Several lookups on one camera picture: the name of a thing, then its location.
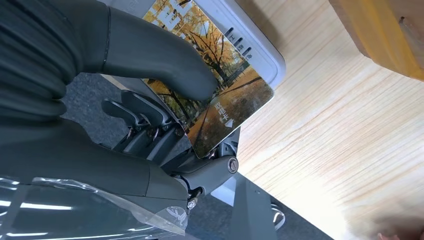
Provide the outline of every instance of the floor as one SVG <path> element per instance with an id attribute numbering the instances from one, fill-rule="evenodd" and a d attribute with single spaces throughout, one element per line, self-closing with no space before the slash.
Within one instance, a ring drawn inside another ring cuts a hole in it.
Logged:
<path id="1" fill-rule="evenodd" d="M 102 112 L 105 98 L 120 99 L 120 91 L 98 74 L 82 73 L 67 89 L 63 100 L 68 108 L 64 118 L 80 123 L 96 143 L 114 146 L 127 133 L 124 122 Z M 285 225 L 277 232 L 279 240 L 331 240 L 291 209 L 276 201 L 286 215 Z M 213 196 L 202 198 L 191 212 L 186 237 L 169 240 L 225 240 L 229 232 L 232 207 Z"/>

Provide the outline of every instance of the bolt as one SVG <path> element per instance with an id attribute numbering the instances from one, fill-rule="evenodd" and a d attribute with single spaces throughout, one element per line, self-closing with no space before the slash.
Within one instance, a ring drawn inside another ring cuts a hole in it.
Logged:
<path id="1" fill-rule="evenodd" d="M 182 137 L 184 136 L 184 134 L 186 134 L 186 132 L 184 132 L 184 129 L 182 129 L 181 127 L 178 127 L 177 129 L 175 129 L 175 134 L 178 137 Z"/>
<path id="2" fill-rule="evenodd" d="M 239 161 L 237 161 L 237 158 L 232 157 L 228 160 L 228 171 L 235 174 L 237 170 L 239 170 Z"/>
<path id="3" fill-rule="evenodd" d="M 198 198 L 197 197 L 192 198 L 188 201 L 187 208 L 192 210 L 196 207 L 197 204 L 198 204 Z"/>

